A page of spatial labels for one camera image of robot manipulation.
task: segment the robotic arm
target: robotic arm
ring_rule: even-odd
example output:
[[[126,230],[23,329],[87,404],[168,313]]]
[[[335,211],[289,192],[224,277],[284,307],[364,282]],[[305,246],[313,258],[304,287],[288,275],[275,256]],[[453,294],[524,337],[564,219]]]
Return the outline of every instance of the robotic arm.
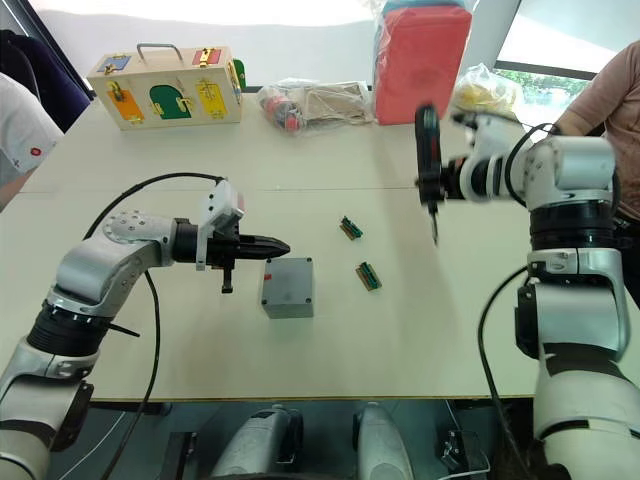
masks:
[[[475,148],[443,168],[436,113],[416,112],[420,199],[434,226],[445,198],[515,196],[529,210],[527,270],[536,281],[518,290],[516,343],[540,362],[534,435],[543,462],[566,479],[637,478],[640,391],[616,363],[630,331],[613,237],[612,147],[603,138],[549,136],[511,153],[506,120],[454,120],[474,130]]]
[[[236,259],[289,252],[279,240],[240,235],[243,209],[242,197],[222,181],[208,196],[200,227],[122,212],[64,257],[35,325],[0,377],[0,478],[42,480],[49,451],[75,441],[93,393],[85,378],[104,335],[110,329],[137,335],[113,320],[147,269],[174,262],[221,268],[222,291],[231,293]]]

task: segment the green door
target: green door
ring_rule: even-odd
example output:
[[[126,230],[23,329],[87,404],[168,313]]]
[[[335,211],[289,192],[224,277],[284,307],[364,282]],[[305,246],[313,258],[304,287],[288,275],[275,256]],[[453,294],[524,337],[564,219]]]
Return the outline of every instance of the green door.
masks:
[[[171,85],[156,85],[149,90],[153,111],[163,120],[191,118],[189,102]]]

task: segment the pink shirt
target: pink shirt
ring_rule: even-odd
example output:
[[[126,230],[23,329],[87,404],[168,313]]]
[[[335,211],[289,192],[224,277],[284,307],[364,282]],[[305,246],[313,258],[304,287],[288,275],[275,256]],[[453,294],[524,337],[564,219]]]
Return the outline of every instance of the pink shirt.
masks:
[[[621,211],[640,218],[640,42],[618,53],[568,110],[591,128],[604,122],[616,152]]]

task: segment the table surface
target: table surface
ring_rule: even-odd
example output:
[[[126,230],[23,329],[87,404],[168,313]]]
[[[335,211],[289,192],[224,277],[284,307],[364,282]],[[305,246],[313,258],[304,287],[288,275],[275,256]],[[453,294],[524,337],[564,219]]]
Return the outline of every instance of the table surface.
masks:
[[[31,328],[60,259],[98,212],[149,176],[195,170],[228,175],[243,190],[241,231],[281,238],[291,256],[314,259],[315,317],[267,318],[259,303],[263,262],[238,262],[231,295],[219,293],[217,271],[152,270],[163,329],[153,400],[487,396],[478,317],[495,286],[524,264],[527,212],[506,202],[448,202],[436,248],[411,186],[412,126],[287,138],[251,100],[247,118],[229,126],[121,133],[99,103],[83,114],[0,215],[0,304],[7,319],[0,365]],[[467,150],[464,135],[448,122],[442,131],[446,155]],[[202,180],[170,181],[123,208],[197,221],[208,188]],[[345,214],[364,231],[361,239],[349,241],[338,228]],[[380,290],[363,287],[354,271],[362,261],[375,267]],[[538,364],[515,346],[515,290],[497,300],[486,344],[500,393],[526,396],[534,392]],[[632,303],[630,310],[637,328],[640,315]],[[154,338],[144,282],[116,323],[142,336],[107,335],[90,376],[94,399],[138,400]],[[633,337],[621,366],[634,382],[639,361]]]

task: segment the wooden lock box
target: wooden lock box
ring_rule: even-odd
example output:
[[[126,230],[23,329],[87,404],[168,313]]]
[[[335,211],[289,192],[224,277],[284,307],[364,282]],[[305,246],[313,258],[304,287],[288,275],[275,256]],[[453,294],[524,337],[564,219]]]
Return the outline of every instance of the wooden lock box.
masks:
[[[148,47],[166,48],[143,54]],[[140,43],[137,50],[105,55],[87,75],[122,130],[240,121],[242,92],[228,47]]]

